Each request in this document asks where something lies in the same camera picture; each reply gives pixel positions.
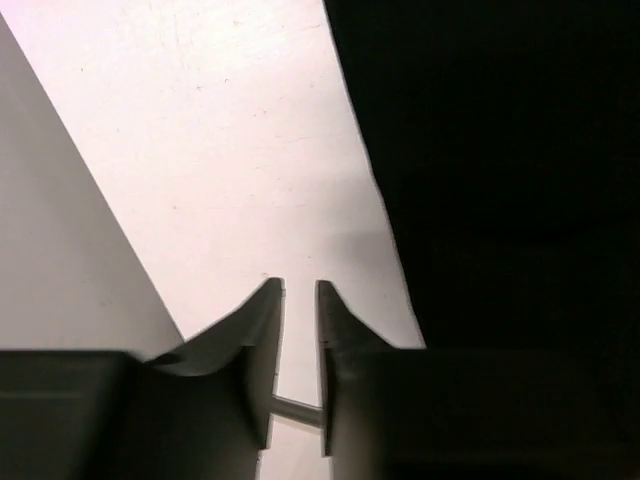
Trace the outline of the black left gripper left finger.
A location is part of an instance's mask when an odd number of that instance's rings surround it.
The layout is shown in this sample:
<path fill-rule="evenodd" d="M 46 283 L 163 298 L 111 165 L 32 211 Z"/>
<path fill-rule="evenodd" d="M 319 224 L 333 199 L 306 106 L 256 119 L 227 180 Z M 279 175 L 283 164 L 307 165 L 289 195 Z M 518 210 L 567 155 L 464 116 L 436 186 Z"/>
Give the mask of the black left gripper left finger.
<path fill-rule="evenodd" d="M 5 479 L 252 479 L 269 442 L 283 282 L 144 361 L 124 351 L 1 355 Z"/>

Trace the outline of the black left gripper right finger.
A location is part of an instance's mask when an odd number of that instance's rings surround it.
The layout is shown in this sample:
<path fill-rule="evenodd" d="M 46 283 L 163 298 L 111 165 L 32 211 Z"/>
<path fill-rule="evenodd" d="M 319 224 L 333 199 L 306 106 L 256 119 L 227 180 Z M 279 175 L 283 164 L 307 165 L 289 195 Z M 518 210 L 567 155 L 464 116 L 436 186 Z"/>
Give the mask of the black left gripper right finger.
<path fill-rule="evenodd" d="M 391 346 L 316 285 L 335 479 L 635 479 L 639 436 L 566 357 Z"/>

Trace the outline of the black t shirt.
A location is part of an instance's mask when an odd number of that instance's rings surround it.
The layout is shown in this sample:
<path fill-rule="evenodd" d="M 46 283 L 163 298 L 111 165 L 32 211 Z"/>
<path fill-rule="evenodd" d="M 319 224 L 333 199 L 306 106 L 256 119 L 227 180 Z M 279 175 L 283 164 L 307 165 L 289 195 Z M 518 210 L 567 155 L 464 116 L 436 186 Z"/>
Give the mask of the black t shirt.
<path fill-rule="evenodd" d="M 639 330 L 639 5 L 329 1 L 428 346 Z"/>

